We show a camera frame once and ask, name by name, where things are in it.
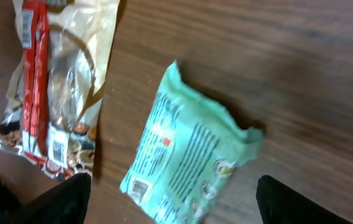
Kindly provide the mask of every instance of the transparent plastic packaging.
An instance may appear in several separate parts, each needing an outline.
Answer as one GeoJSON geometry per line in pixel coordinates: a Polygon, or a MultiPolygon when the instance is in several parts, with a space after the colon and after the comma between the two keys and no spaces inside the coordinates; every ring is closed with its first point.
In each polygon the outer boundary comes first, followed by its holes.
{"type": "MultiPolygon", "coordinates": [[[[47,72],[44,69],[44,76],[38,76],[36,68],[33,88],[30,83],[26,85],[26,80],[31,81],[25,77],[31,74],[27,72],[31,62],[24,53],[6,95],[8,104],[0,124],[0,150],[28,159],[58,180],[80,172],[92,174],[98,114],[119,0],[25,0],[24,4],[22,0],[14,0],[17,33],[24,49],[29,48],[26,30],[32,29],[34,23],[26,19],[26,10],[22,10],[27,2],[46,4],[47,72]],[[45,96],[45,102],[39,103],[39,113],[34,112],[34,105],[38,103],[34,96],[32,112],[25,113],[25,99],[30,91],[45,96]],[[38,136],[45,133],[44,146],[39,147],[39,152],[35,150],[39,141],[32,138],[30,129],[26,132],[30,140],[24,140],[24,127],[30,127],[24,126],[26,117],[31,118],[29,122],[39,124],[38,136]]],[[[37,34],[30,33],[33,34],[31,42],[40,40],[37,34]]],[[[35,61],[36,67],[41,65],[37,65],[37,54],[35,61]]]]}

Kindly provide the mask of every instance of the mint green snack package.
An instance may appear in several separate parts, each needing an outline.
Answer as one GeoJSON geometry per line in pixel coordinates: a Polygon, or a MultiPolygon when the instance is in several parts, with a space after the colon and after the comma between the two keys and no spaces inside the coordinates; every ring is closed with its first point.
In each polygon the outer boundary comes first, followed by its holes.
{"type": "Polygon", "coordinates": [[[235,167],[259,156],[261,130],[241,130],[227,109],[164,74],[122,193],[156,223],[199,223],[235,167]]]}

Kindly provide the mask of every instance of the wooden surface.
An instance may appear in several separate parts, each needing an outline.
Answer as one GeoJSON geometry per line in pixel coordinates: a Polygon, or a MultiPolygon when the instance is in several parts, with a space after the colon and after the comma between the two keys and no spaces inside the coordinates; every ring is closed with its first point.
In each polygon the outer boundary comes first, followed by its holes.
{"type": "MultiPolygon", "coordinates": [[[[204,223],[261,223],[264,174],[353,222],[353,1],[127,0],[119,18],[86,223],[152,222],[118,186],[176,58],[189,85],[267,130],[260,159],[237,169],[204,223]]],[[[21,56],[13,19],[0,1],[0,120],[21,56]]],[[[3,152],[0,176],[23,202],[57,184],[3,152]]]]}

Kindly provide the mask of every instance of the clear snack bag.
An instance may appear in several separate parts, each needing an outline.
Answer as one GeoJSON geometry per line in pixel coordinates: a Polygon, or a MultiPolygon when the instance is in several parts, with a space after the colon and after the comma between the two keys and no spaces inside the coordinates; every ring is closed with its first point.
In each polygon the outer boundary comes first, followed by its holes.
{"type": "Polygon", "coordinates": [[[120,190],[156,223],[199,223],[232,171],[259,155],[261,130],[241,130],[225,107],[164,74],[135,161],[120,190]]]}
{"type": "Polygon", "coordinates": [[[24,49],[0,124],[0,150],[51,178],[92,174],[119,0],[13,0],[24,49]]]}

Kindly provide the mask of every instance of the wooden table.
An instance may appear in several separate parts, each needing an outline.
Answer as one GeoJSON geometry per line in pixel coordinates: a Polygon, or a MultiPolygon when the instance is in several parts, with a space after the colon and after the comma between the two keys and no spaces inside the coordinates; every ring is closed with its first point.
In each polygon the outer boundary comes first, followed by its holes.
{"type": "MultiPolygon", "coordinates": [[[[20,57],[12,3],[0,0],[0,120],[20,57]]],[[[118,186],[176,58],[189,85],[267,130],[260,159],[236,170],[205,223],[261,223],[264,174],[353,222],[353,1],[122,0],[87,223],[152,222],[118,186]]],[[[57,184],[3,152],[0,176],[23,202],[57,184]]]]}

